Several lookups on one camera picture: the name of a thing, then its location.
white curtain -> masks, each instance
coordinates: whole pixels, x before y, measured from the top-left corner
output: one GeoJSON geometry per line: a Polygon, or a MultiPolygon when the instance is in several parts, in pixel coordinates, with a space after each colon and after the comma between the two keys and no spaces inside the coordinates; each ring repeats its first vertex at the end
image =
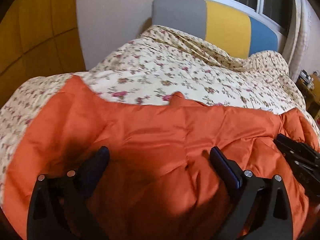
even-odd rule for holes
{"type": "Polygon", "coordinates": [[[296,82],[304,69],[311,30],[311,11],[307,0],[293,0],[292,18],[282,56],[289,66],[289,77],[296,82]]]}

metal screw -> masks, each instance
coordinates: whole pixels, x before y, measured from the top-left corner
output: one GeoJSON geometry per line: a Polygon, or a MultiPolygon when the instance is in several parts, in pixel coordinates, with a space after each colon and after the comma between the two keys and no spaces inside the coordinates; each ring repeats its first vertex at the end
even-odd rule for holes
{"type": "Polygon", "coordinates": [[[281,178],[281,176],[280,176],[280,175],[276,175],[276,176],[275,176],[275,180],[277,180],[277,181],[281,181],[281,180],[282,180],[282,178],[281,178]]]}
{"type": "Polygon", "coordinates": [[[38,177],[38,180],[39,180],[39,181],[43,181],[44,178],[45,178],[45,176],[44,176],[43,174],[41,174],[41,175],[38,177]]]}
{"type": "Polygon", "coordinates": [[[244,171],[244,175],[251,178],[253,173],[252,173],[252,171],[246,170],[246,171],[244,171]]]}
{"type": "Polygon", "coordinates": [[[76,174],[76,172],[71,170],[71,171],[68,171],[67,176],[68,177],[73,177],[75,174],[76,174]]]}

orange fabric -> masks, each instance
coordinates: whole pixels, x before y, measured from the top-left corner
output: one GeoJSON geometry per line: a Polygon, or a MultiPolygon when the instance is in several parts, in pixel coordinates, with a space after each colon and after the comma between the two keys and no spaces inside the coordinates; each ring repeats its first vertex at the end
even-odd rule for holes
{"type": "Polygon", "coordinates": [[[110,239],[213,236],[230,210],[208,161],[213,146],[256,176],[283,177],[297,238],[308,198],[272,140],[281,132],[318,151],[302,114],[204,107],[179,94],[171,104],[107,102],[71,78],[30,124],[7,170],[3,208],[22,238],[37,176],[62,176],[101,146],[110,149],[111,160],[87,204],[110,239]]]}

window frame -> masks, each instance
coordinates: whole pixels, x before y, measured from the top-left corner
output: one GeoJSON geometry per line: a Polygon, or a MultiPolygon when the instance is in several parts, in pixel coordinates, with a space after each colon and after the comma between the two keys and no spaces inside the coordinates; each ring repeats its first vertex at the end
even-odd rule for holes
{"type": "Polygon", "coordinates": [[[222,3],[225,5],[231,6],[235,9],[238,9],[240,11],[243,11],[244,13],[248,14],[252,18],[262,22],[264,25],[268,26],[271,30],[275,32],[281,33],[282,35],[285,35],[286,33],[285,28],[281,27],[274,20],[272,20],[271,18],[263,14],[264,0],[257,1],[257,10],[254,10],[251,7],[246,6],[235,0],[212,0],[212,1],[222,3]]]}

floral blanket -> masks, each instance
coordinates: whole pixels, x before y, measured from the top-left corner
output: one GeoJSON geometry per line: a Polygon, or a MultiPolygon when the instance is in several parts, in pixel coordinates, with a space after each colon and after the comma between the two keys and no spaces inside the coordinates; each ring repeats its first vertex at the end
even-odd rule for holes
{"type": "MultiPolygon", "coordinates": [[[[171,94],[207,105],[238,106],[282,114],[298,108],[316,134],[302,94],[288,76],[288,65],[274,51],[248,59],[186,33],[152,26],[89,72],[75,73],[100,97],[138,105],[166,105],[171,94]]],[[[72,74],[32,78],[0,110],[0,205],[6,168],[24,132],[41,108],[72,74]]]]}

